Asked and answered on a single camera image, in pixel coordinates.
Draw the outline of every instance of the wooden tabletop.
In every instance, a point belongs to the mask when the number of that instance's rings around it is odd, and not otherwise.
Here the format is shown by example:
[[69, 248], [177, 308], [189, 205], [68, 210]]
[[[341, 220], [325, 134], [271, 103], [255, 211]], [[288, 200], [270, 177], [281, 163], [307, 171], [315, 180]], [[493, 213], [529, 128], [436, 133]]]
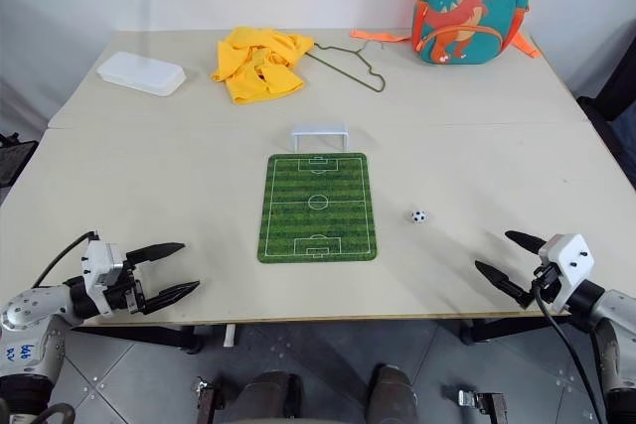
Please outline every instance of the wooden tabletop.
[[[304, 32], [361, 45], [344, 31]], [[310, 58], [286, 98], [233, 105], [208, 79], [227, 32], [120, 33], [119, 50], [182, 65], [187, 81], [159, 98], [91, 70], [0, 210], [0, 298], [28, 288], [70, 241], [97, 228], [122, 251], [182, 241], [141, 267], [152, 295], [202, 285], [151, 316], [110, 323], [213, 323], [521, 314], [475, 269], [476, 258], [529, 284], [538, 258], [503, 235], [581, 232], [592, 279], [636, 295], [636, 195], [548, 64], [510, 49], [477, 67], [422, 64], [409, 45], [369, 44], [387, 80], [374, 93]], [[364, 75], [340, 55], [325, 57]], [[296, 122], [344, 121], [369, 161], [378, 257], [366, 262], [262, 264], [256, 259], [267, 158], [290, 152]], [[301, 152], [334, 152], [311, 140]], [[410, 212], [429, 212], [413, 224]], [[80, 247], [47, 280], [80, 272]]]

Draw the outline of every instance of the yellow cloth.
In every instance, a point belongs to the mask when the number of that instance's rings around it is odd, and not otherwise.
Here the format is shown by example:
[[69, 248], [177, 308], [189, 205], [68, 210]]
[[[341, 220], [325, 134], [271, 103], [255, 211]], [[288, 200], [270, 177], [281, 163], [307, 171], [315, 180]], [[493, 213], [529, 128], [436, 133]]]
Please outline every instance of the yellow cloth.
[[302, 35], [238, 27], [219, 42], [219, 66], [211, 79], [224, 80], [237, 104], [279, 98], [305, 84], [291, 68], [313, 46]]

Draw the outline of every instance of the gray tiled floor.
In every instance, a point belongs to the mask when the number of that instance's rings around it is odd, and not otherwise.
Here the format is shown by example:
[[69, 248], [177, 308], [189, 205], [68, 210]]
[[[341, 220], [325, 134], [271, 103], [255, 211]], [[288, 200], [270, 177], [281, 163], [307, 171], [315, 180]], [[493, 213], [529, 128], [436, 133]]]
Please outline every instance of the gray tiled floor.
[[[194, 423], [198, 375], [237, 386], [266, 370], [301, 376], [306, 417], [364, 422], [367, 383], [379, 362], [402, 368], [418, 396], [420, 422], [488, 423], [451, 400], [458, 387], [504, 392], [511, 423], [580, 423], [591, 405], [554, 331], [463, 345], [457, 322], [368, 321], [238, 327], [238, 345], [218, 337], [188, 355], [153, 345], [72, 333], [52, 402], [77, 407], [78, 423]], [[213, 330], [223, 332], [221, 327]], [[567, 333], [596, 388], [588, 338]], [[224, 413], [216, 422], [224, 421]]]

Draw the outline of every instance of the green field mat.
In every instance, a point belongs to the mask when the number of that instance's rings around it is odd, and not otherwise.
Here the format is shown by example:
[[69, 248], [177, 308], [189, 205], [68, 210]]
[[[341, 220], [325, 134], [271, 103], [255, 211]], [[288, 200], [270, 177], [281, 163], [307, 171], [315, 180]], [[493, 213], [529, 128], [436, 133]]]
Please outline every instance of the green field mat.
[[364, 154], [269, 158], [258, 260], [357, 261], [372, 260], [377, 253]]

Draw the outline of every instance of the dinosaur backpack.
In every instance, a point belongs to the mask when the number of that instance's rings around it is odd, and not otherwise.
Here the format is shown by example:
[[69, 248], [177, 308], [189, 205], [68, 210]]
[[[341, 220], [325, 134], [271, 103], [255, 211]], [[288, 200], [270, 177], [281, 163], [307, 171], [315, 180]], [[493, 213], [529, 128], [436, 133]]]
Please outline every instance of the dinosaur backpack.
[[513, 40], [528, 0], [417, 0], [412, 45], [425, 62], [483, 64]]

